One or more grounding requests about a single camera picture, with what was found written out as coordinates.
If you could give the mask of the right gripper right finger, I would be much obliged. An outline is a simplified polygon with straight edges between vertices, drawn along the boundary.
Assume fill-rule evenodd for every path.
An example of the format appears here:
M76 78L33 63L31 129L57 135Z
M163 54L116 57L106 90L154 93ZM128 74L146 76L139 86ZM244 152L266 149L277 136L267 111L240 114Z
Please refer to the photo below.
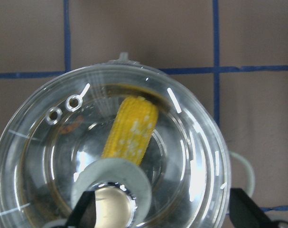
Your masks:
M229 217L235 228L288 228L288 221L271 220L241 188L230 189Z

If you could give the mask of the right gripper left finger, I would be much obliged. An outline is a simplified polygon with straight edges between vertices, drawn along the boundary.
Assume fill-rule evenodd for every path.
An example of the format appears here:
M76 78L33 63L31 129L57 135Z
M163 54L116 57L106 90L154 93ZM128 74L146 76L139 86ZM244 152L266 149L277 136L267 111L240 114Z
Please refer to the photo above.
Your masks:
M84 191L68 217L66 228L94 228L96 225L96 199L94 191Z

